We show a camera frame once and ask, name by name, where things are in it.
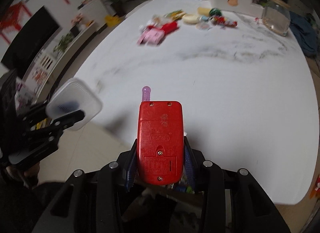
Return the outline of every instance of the screw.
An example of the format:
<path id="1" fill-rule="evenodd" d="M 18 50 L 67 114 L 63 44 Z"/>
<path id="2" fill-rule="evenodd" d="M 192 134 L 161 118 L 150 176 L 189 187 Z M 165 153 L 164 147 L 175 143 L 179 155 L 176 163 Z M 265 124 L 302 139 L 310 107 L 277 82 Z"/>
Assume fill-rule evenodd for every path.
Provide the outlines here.
<path id="1" fill-rule="evenodd" d="M 213 165 L 213 163 L 212 163 L 212 161 L 210 161 L 210 160 L 206 160 L 206 161 L 203 162 L 203 165 L 204 165 L 205 167 L 211 167 L 211 166 Z"/>
<path id="2" fill-rule="evenodd" d="M 111 169 L 117 168 L 119 166 L 119 164 L 116 161 L 113 161 L 111 163 L 109 163 L 109 167 Z"/>
<path id="3" fill-rule="evenodd" d="M 82 170 L 76 170 L 74 173 L 73 173 L 73 175 L 75 176 L 75 177 L 79 177 L 79 176 L 81 176 L 82 175 Z"/>
<path id="4" fill-rule="evenodd" d="M 247 176 L 248 173 L 249 173 L 246 169 L 240 169 L 239 172 L 240 172 L 240 174 L 243 175 L 243 176 Z"/>

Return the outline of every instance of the black tv screen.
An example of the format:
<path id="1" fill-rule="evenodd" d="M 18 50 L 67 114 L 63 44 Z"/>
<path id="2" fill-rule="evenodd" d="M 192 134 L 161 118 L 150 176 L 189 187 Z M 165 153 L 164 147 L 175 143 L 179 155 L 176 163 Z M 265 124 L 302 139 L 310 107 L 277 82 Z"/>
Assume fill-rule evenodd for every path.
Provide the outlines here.
<path id="1" fill-rule="evenodd" d="M 13 39 L 1 63 L 8 69 L 17 69 L 18 77 L 22 79 L 33 59 L 58 28 L 50 13 L 41 7 Z"/>

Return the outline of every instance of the tiled floor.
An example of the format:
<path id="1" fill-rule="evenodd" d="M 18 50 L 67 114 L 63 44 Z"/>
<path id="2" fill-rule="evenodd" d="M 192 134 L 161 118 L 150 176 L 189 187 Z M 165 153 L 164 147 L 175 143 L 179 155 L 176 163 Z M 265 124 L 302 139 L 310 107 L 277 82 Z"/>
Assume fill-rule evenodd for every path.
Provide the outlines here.
<path id="1" fill-rule="evenodd" d="M 134 0 L 124 4 L 127 12 L 146 0 Z M 114 29 L 106 28 L 84 48 L 62 78 L 59 86 L 72 78 L 79 67 L 97 47 L 97 45 Z M 320 71 L 315 61 L 307 59 L 314 80 L 318 106 L 320 106 Z M 120 152 L 127 151 L 131 145 L 122 144 L 108 131 L 93 123 L 88 123 L 79 131 L 65 131 L 60 139 L 59 150 L 40 163 L 39 181 L 66 180 L 74 170 L 85 172 L 101 169 L 109 162 L 116 160 Z M 320 173 L 320 151 L 314 173 L 313 183 L 306 196 L 296 205 L 277 205 L 278 210 L 287 222 L 292 233 L 299 233 L 310 216 L 316 199 L 309 199 L 309 193 L 316 177 Z"/>

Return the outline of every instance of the red toy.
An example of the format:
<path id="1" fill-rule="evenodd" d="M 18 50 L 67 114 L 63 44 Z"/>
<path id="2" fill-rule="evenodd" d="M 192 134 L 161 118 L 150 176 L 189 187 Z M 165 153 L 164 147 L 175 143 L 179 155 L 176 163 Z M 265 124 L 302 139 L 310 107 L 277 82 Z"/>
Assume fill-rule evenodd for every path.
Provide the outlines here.
<path id="1" fill-rule="evenodd" d="M 167 35 L 171 32 L 174 32 L 178 28 L 178 24 L 175 21 L 172 21 L 170 23 L 164 24 L 160 29 L 164 31 L 164 35 Z"/>
<path id="2" fill-rule="evenodd" d="M 227 18 L 223 17 L 223 16 L 217 16 L 215 15 L 212 19 L 212 23 L 214 25 L 222 25 L 222 26 L 227 26 L 227 27 L 237 27 L 238 22 L 237 21 L 230 21 Z"/>
<path id="3" fill-rule="evenodd" d="M 182 106 L 177 101 L 140 105 L 137 168 L 146 183 L 167 185 L 182 177 L 184 161 Z"/>

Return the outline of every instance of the white cabinet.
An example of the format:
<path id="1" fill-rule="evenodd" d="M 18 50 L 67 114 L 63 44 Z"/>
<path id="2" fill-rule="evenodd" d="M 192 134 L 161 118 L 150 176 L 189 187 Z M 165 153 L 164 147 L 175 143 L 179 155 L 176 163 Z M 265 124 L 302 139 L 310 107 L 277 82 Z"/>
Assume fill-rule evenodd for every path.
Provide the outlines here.
<path id="1" fill-rule="evenodd" d="M 97 25 L 97 30 L 99 30 L 103 25 L 105 25 L 104 18 L 107 15 L 115 15 L 115 10 L 103 0 L 92 0 L 82 8 L 79 9 L 87 20 L 94 20 Z"/>

